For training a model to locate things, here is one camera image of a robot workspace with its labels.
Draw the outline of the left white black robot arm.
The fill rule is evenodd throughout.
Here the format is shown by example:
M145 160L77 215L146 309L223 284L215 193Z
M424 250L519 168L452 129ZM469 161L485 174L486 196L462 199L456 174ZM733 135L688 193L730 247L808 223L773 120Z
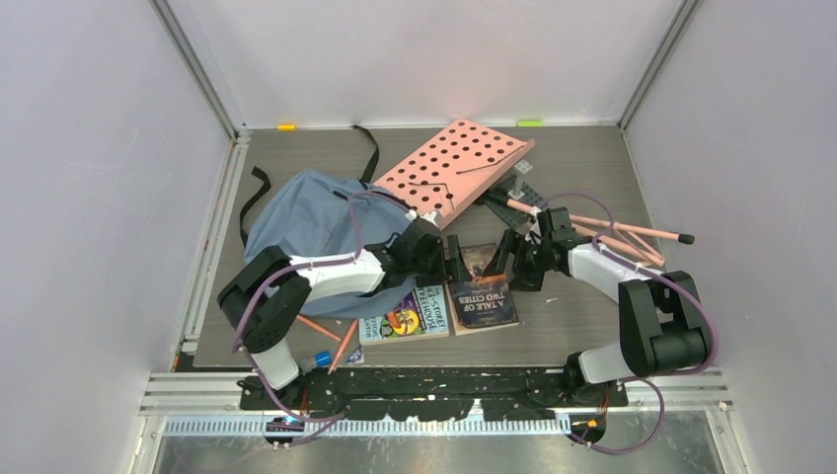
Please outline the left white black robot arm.
M348 294L371 297L408 279L420 286L468 281L457 236L447 239L420 218L391 242L325 257L299 257L269 246L218 294L216 301L234 327L234 350L244 350L263 377L276 407L294 407L303 393L301 369L285 341L306 304Z

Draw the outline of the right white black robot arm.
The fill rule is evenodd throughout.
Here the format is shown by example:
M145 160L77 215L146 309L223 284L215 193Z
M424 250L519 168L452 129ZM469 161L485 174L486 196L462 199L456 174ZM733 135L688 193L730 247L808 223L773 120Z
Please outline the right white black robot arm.
M485 276L510 272L510 289L538 291L546 273L561 273L618 306L617 341L568 356L560 385L570 401L588 405L611 382L698 369L710 361L714 332L689 274L629 262L598 238L579 234L563 207L538 210L534 217L534 236L504 232Z

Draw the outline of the blue fabric backpack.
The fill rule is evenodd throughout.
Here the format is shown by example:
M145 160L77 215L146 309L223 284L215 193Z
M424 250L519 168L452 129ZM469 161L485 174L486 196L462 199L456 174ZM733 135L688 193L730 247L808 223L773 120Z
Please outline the blue fabric backpack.
M383 188L367 180L305 170L280 188L259 213L246 239L244 262L274 245L300 257L353 252L351 210L365 244L387 241L409 225L407 207Z

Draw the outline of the Tale of Two Cities book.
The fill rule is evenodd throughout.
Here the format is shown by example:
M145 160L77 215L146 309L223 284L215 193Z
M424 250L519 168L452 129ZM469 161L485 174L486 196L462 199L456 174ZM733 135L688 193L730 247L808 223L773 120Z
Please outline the Tale of Two Cities book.
M514 327L520 323L506 275L485 276L497 244L487 243L461 250L470 281L450 281L447 298L456 336Z

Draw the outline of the Storey Treehouse colourful book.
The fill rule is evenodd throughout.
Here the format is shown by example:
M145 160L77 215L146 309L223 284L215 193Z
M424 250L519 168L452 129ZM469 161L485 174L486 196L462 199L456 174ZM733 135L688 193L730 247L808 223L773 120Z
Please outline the Storey Treehouse colourful book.
M362 319L359 341L363 346L447 337L448 305L443 285L417 287L393 310Z

